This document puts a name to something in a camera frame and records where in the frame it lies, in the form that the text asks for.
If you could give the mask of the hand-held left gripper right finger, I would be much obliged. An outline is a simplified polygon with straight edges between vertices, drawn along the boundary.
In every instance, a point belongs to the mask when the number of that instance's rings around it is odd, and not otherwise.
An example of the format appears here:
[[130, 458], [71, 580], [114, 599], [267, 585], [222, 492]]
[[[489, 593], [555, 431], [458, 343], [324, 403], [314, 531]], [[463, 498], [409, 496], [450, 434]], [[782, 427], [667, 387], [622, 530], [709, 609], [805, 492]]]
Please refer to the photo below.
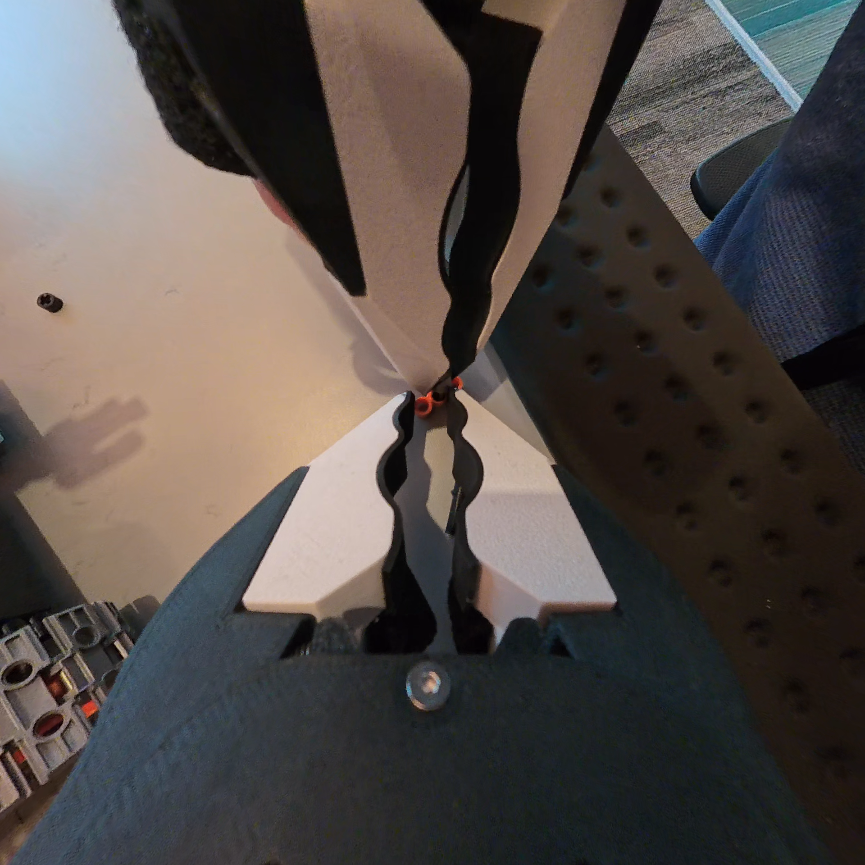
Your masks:
[[448, 606], [460, 650], [492, 650], [517, 620], [617, 603], [555, 468], [465, 392], [447, 404], [452, 476], [464, 489]]

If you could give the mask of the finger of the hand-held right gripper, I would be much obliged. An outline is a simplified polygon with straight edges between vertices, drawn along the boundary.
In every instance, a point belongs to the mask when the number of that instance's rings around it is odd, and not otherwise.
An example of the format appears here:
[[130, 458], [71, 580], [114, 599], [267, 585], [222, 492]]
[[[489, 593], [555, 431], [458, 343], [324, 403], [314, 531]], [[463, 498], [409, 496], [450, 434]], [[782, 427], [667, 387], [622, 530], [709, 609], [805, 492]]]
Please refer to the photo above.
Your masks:
[[464, 210], [442, 334], [462, 373], [495, 329], [563, 197], [626, 2], [479, 2], [443, 19], [470, 73]]
[[365, 294], [357, 315], [419, 394], [449, 369], [440, 234], [464, 166], [468, 68], [421, 2], [306, 2]]

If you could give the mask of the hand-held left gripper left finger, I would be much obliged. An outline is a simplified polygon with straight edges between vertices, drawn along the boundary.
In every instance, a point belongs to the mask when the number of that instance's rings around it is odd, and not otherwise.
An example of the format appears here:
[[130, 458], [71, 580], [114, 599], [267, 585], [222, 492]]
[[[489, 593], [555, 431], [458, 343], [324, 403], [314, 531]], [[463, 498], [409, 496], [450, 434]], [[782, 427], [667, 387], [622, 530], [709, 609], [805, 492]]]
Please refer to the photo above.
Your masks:
[[370, 650], [414, 648], [414, 576], [395, 501], [413, 432], [405, 392], [310, 462], [242, 597], [246, 611], [343, 618]]

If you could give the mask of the orange multi-hole connector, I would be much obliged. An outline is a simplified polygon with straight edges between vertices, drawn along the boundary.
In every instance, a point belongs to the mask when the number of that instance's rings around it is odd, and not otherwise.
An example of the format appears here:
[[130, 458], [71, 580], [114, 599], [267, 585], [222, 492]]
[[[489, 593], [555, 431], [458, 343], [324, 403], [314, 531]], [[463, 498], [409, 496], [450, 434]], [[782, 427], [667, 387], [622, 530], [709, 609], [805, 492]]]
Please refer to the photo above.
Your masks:
[[428, 418], [438, 408], [446, 405], [450, 396], [463, 389], [464, 384], [460, 376], [445, 376], [442, 380], [428, 391], [425, 395], [418, 396], [414, 401], [415, 416], [421, 419]]

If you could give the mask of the person's right hand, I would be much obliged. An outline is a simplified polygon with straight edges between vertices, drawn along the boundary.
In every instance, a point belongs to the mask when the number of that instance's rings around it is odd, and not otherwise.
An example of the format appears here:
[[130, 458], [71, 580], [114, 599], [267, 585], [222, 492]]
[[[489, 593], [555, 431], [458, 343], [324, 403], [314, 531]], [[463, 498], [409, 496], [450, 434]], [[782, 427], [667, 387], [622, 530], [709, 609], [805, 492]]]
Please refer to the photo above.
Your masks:
[[258, 192], [261, 200], [265, 203], [265, 207], [279, 222], [296, 232], [298, 235], [305, 236], [304, 230], [298, 226], [297, 222], [295, 222], [263, 182], [254, 179], [254, 188]]

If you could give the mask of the black dimpled pad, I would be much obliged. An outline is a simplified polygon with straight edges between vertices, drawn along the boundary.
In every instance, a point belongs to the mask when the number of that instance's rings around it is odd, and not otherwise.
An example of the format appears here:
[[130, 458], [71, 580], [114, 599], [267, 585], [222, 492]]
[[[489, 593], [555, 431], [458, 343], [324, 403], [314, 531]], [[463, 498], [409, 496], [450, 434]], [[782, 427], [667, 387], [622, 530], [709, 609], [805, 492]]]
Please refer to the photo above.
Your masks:
[[492, 342], [555, 461], [683, 585], [863, 863], [863, 476], [605, 127]]

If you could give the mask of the black chair seat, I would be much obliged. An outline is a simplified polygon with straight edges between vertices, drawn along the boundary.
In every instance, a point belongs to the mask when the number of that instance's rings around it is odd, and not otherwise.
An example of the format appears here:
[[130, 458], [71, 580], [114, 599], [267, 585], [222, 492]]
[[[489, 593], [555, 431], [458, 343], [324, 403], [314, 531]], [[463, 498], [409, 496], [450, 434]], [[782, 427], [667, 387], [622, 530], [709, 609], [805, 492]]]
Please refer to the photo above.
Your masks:
[[716, 218], [773, 153], [792, 121], [792, 116], [783, 118], [744, 135], [698, 165], [689, 186], [698, 209], [708, 221]]

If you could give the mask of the partly built toy robot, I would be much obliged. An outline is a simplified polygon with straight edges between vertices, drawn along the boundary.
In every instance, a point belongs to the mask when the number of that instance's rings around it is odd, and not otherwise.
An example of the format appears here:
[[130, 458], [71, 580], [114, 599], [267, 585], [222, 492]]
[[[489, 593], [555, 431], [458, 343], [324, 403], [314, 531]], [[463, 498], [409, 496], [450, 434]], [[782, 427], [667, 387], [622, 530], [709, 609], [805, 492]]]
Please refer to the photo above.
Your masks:
[[67, 770], [92, 736], [134, 644], [160, 606], [85, 603], [4, 625], [1, 815]]

